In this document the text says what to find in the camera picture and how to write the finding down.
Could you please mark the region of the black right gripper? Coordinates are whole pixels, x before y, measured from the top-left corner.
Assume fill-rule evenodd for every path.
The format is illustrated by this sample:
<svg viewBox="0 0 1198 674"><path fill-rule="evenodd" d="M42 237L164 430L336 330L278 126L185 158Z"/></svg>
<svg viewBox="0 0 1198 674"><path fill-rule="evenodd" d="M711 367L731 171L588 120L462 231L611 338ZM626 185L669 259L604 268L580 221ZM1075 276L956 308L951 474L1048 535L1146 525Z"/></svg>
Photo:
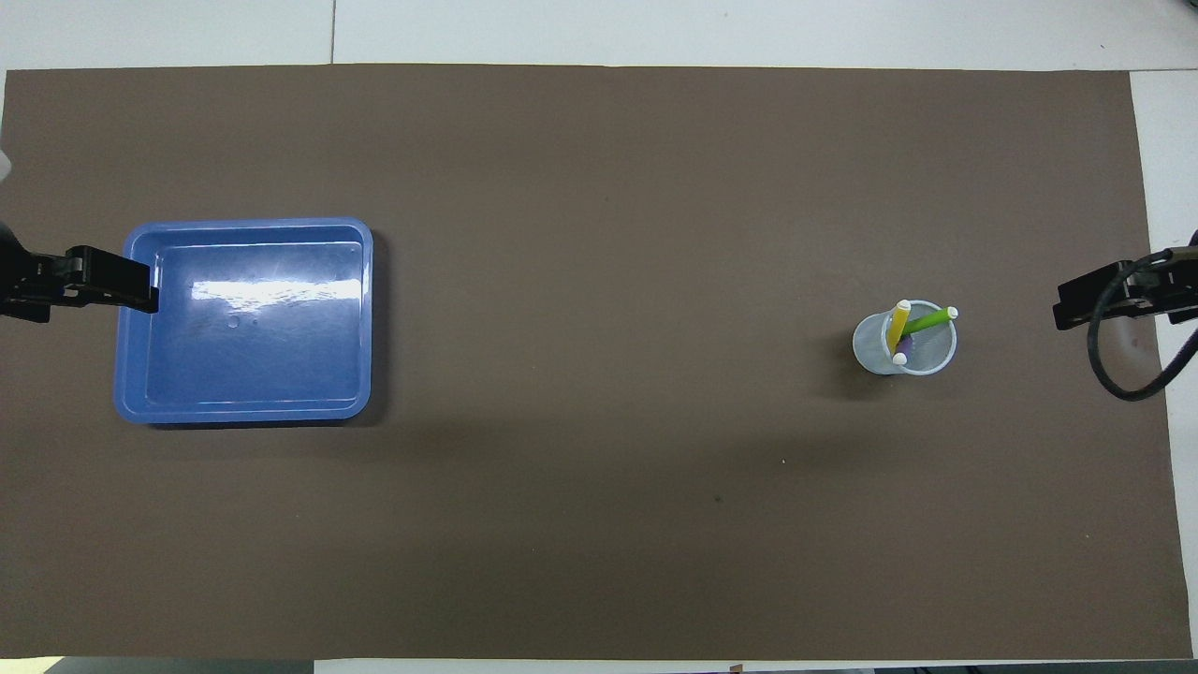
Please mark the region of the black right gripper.
<svg viewBox="0 0 1198 674"><path fill-rule="evenodd" d="M1197 245L1164 248L1168 257L1130 274L1129 298L1133 316L1167 315L1170 324L1197 318ZM1079 274L1057 287L1054 326L1070 330L1087 324L1105 287L1131 263L1109 263Z"/></svg>

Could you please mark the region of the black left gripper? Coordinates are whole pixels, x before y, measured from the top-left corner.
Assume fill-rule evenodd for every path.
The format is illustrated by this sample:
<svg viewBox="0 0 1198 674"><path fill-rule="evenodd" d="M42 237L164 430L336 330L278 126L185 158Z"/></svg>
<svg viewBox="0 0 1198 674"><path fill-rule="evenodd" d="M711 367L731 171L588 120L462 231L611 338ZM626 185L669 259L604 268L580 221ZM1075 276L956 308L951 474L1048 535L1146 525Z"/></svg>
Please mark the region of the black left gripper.
<svg viewBox="0 0 1198 674"><path fill-rule="evenodd" d="M107 304L149 315L159 310L150 266L91 245L71 247L65 256L36 255L1 221L2 316L48 323L65 283L66 306Z"/></svg>

